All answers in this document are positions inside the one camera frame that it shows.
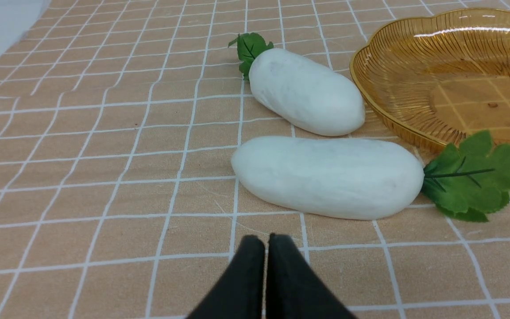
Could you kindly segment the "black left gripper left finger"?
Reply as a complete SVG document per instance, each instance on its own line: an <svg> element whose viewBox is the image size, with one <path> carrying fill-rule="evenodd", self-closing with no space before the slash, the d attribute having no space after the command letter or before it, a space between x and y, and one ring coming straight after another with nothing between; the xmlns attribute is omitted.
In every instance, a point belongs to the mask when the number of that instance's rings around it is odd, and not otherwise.
<svg viewBox="0 0 510 319"><path fill-rule="evenodd" d="M260 319L263 311L265 245L246 235L232 261L189 319Z"/></svg>

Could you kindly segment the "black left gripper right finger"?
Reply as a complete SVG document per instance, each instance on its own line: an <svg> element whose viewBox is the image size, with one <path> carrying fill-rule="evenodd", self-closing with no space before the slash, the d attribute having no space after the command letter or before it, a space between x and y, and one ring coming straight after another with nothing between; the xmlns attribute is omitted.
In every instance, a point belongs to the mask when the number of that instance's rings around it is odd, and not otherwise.
<svg viewBox="0 0 510 319"><path fill-rule="evenodd" d="M268 319L356 318L311 269L290 236L272 233L268 244Z"/></svg>

